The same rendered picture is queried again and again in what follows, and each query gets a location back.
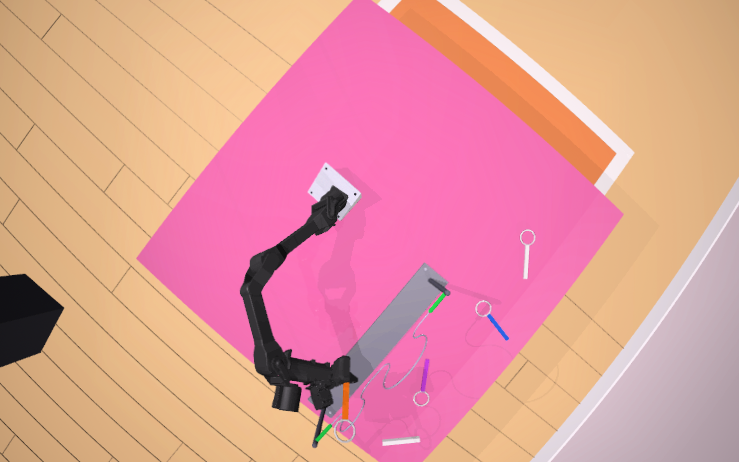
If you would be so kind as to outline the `white ring with straight handle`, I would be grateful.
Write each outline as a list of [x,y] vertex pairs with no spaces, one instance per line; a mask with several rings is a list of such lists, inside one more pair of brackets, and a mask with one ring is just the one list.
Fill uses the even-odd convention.
[[522,231],[522,233],[520,234],[520,241],[523,245],[525,245],[525,261],[524,261],[524,268],[523,268],[523,279],[528,279],[529,245],[531,245],[531,244],[526,245],[522,241],[522,234],[526,231],[530,231],[534,235],[534,241],[531,244],[534,244],[535,242],[535,233],[532,230],[526,229]]

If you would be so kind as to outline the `purple handle with white loop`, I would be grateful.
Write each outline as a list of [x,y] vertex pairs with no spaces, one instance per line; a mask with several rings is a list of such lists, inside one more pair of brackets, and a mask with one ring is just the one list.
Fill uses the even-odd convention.
[[425,406],[425,405],[426,405],[426,404],[427,404],[427,403],[429,402],[429,395],[428,395],[428,393],[427,393],[427,392],[425,391],[425,388],[426,388],[426,381],[427,381],[427,373],[428,373],[428,366],[429,366],[429,359],[425,359],[425,362],[424,362],[424,370],[423,370],[423,377],[422,377],[422,384],[421,384],[421,391],[417,392],[417,393],[420,393],[420,392],[425,392],[425,393],[427,394],[427,398],[428,398],[428,399],[427,399],[426,403],[425,403],[425,404],[423,404],[423,405],[421,405],[421,404],[418,404],[418,403],[417,403],[417,402],[415,401],[415,396],[417,395],[417,393],[415,393],[415,394],[414,394],[414,396],[413,396],[413,401],[414,401],[414,403],[415,403],[416,405],[418,405],[418,406],[421,406],[421,407]]

